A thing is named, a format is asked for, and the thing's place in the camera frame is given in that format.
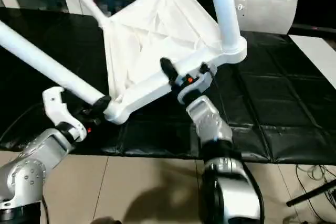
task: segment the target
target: table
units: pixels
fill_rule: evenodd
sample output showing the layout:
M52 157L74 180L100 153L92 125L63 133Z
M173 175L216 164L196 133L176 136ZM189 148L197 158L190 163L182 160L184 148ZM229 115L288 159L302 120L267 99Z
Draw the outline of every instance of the table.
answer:
M0 8L0 19L108 93L103 36L92 17ZM335 81L332 68L322 68L326 79L315 66L328 67L333 51L319 39L251 32L242 35L248 41L246 60L221 66L216 78L244 161L335 165ZM307 40L312 47L309 50L305 49ZM315 53L308 53L313 52L313 43L324 45L315 58ZM41 93L55 84L5 49L0 52L0 148L19 151L52 126L44 115ZM220 109L214 85L206 95ZM71 94L65 94L64 100L70 111L83 104ZM195 129L171 94L134 112L123 125L103 123L74 152L201 158Z

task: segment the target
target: black cable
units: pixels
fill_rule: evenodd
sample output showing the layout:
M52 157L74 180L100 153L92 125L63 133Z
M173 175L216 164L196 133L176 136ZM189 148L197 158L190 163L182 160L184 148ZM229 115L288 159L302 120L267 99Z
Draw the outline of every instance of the black cable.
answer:
M251 171L249 170L249 168L247 167L247 165L242 162L243 164L243 168L244 171L246 172L247 177L250 179L254 190L256 191L256 194L258 196L259 199L259 205L260 205L260 224L264 224L265 222L265 206L264 206L264 198L263 198L263 194L261 193L261 190L258 186L258 183L256 181L256 179L254 178L253 174L251 173Z
M300 178L299 178L298 169L299 169L299 165L296 165L296 166L295 166L296 177L297 177L297 179L298 179L298 181L299 181L299 183L300 183L300 185L301 185L301 187L302 187L304 193L306 194L307 191L306 191L305 187L303 186L303 184L302 184L302 182L301 182L301 180L300 180ZM315 211L315 209L314 209L314 207L313 207L313 204L311 203L310 199L308 199L308 202L309 202L309 205L310 205L311 209L313 210L314 214L316 215L316 217L319 218L321 221L327 222L327 221L325 221L321 216L319 216L319 214Z
M44 198L43 195L42 195L42 205L43 205L43 208L44 208L44 212L46 213L47 224L50 224L48 205L47 205L46 199Z

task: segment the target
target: tile floor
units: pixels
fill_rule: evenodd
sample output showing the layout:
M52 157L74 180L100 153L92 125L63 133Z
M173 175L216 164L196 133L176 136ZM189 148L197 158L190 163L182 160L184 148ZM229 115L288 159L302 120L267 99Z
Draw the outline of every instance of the tile floor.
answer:
M0 152L0 165L16 155ZM302 194L295 165L248 166L264 197L266 224L318 222L307 202L295 208L285 204ZM200 223L197 201L202 167L201 161L193 160L70 155L46 182L51 223L90 224L104 217L123 223ZM308 190L322 183L302 171L299 177ZM336 211L324 195L315 197L312 204L322 218L336 220ZM44 213L41 223L45 223Z

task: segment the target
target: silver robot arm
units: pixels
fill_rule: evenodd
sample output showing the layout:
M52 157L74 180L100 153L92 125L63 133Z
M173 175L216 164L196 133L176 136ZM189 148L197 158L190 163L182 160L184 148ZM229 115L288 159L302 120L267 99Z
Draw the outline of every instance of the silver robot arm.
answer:
M172 63L161 59L172 91L196 126L204 160L200 217L206 224L263 223L264 203L252 174L234 148L232 130L210 99L202 95L216 73L202 64L199 73L181 77Z
M46 178L87 135L82 122L62 103L61 87L43 92L45 111L55 128L47 129L0 168L0 223L39 223Z

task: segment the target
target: white fabric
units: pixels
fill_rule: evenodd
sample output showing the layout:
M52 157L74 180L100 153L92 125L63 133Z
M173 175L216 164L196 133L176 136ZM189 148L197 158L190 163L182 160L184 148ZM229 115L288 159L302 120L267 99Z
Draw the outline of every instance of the white fabric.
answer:
M235 4L241 30L287 34L298 0L235 0Z
M117 101L161 71L162 57L178 62L203 48L221 51L218 24L196 0L137 0L103 30L110 95Z

